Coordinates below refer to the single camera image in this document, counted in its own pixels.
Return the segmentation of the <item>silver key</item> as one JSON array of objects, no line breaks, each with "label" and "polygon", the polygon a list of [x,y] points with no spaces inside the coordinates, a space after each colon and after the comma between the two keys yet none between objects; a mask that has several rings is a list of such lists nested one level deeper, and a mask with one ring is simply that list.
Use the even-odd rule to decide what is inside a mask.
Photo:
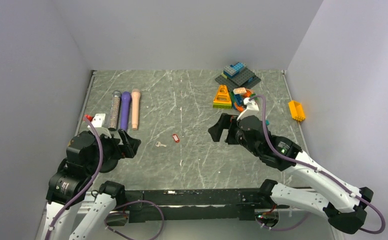
[{"label": "silver key", "polygon": [[163,144],[163,143],[161,143],[160,141],[157,141],[157,142],[155,143],[155,146],[156,146],[156,147],[167,147],[166,144]]}]

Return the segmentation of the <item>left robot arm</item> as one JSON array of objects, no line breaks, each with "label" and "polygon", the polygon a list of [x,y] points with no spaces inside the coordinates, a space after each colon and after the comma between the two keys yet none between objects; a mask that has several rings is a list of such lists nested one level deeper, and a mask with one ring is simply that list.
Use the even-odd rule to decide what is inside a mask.
[{"label": "left robot arm", "polygon": [[46,218],[43,240],[88,240],[108,212],[126,203],[124,185],[104,182],[93,207],[75,230],[77,213],[86,193],[99,173],[116,168],[119,160],[133,159],[142,141],[122,129],[91,128],[74,136],[67,146],[66,157],[50,178],[46,195]]}]

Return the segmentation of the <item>red key tag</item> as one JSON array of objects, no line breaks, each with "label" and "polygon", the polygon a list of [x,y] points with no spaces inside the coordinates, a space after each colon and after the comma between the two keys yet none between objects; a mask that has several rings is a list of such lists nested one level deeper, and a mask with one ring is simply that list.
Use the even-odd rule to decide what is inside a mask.
[{"label": "red key tag", "polygon": [[176,133],[172,134],[171,136],[172,136],[172,139],[173,139],[173,141],[175,143],[179,143],[180,142],[180,138],[179,138],[179,136]]}]

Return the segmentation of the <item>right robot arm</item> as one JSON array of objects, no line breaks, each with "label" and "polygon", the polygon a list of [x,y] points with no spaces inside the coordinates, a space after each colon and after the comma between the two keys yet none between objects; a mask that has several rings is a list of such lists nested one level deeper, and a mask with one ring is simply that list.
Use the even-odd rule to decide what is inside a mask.
[{"label": "right robot arm", "polygon": [[315,190],[312,193],[265,179],[257,193],[262,207],[300,208],[323,217],[332,227],[346,234],[355,234],[362,229],[367,217],[366,207],[374,194],[371,189],[352,186],[327,173],[299,145],[286,137],[271,134],[254,115],[238,119],[237,115],[223,113],[207,131],[214,142],[219,142],[223,130],[228,131],[227,144],[243,146],[268,167],[300,177]]}]

